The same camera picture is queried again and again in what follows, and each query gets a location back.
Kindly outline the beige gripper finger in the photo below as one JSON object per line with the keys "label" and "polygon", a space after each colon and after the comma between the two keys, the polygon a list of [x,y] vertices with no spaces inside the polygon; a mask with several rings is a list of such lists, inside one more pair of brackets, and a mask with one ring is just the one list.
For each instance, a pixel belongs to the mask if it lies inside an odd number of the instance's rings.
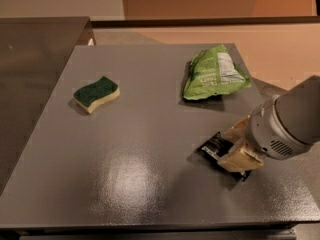
{"label": "beige gripper finger", "polygon": [[218,160],[218,165],[228,172],[250,171],[262,167],[263,159],[262,153],[239,140]]}
{"label": "beige gripper finger", "polygon": [[238,139],[241,139],[245,136],[245,129],[247,123],[250,119],[249,115],[246,115],[240,121],[235,123],[227,131],[222,134],[222,137],[230,142],[236,142]]}

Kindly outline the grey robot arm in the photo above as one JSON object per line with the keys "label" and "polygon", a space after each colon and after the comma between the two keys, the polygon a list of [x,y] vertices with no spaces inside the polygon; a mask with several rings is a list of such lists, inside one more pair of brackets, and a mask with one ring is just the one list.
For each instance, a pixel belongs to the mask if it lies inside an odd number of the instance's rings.
{"label": "grey robot arm", "polygon": [[267,99],[222,137],[233,144],[218,159],[229,172],[260,168],[266,157],[286,160],[308,152],[320,141],[320,77]]}

